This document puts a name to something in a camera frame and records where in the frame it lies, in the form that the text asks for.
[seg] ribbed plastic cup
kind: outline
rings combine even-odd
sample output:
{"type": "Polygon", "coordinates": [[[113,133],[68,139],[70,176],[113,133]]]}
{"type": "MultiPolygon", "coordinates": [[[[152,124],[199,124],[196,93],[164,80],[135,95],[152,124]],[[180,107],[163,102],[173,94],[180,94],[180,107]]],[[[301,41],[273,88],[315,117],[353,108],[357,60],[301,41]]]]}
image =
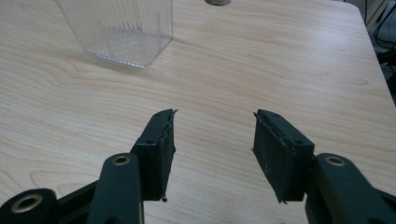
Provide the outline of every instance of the ribbed plastic cup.
{"type": "Polygon", "coordinates": [[[172,0],[56,0],[82,49],[148,67],[172,39],[172,0]]]}

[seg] round metal object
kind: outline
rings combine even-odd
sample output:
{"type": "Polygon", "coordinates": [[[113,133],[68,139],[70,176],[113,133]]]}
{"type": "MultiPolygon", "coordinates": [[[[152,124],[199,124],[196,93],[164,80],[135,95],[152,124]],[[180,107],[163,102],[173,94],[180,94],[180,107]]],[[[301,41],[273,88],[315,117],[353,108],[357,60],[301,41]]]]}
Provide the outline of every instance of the round metal object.
{"type": "Polygon", "coordinates": [[[127,156],[119,156],[113,159],[113,164],[115,165],[125,165],[131,160],[131,158],[127,156]]]}
{"type": "Polygon", "coordinates": [[[343,159],[341,159],[339,157],[334,157],[334,156],[326,157],[325,161],[331,165],[334,165],[334,166],[345,166],[346,165],[346,162],[343,159]]]}
{"type": "Polygon", "coordinates": [[[17,200],[11,206],[11,212],[24,213],[34,209],[43,201],[43,196],[40,194],[29,194],[17,200]]]}

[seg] wood grain surface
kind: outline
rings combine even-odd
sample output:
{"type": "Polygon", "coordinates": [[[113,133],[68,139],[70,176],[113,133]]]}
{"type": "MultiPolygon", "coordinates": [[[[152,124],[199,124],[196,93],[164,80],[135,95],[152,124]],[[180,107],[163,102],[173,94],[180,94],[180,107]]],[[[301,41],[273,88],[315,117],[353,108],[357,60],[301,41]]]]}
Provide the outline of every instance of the wood grain surface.
{"type": "Polygon", "coordinates": [[[0,203],[91,183],[168,108],[168,203],[145,203],[147,223],[306,223],[251,151],[259,108],[396,195],[396,109],[349,4],[175,0],[173,41],[139,69],[83,53],[55,1],[0,1],[0,203]]]}

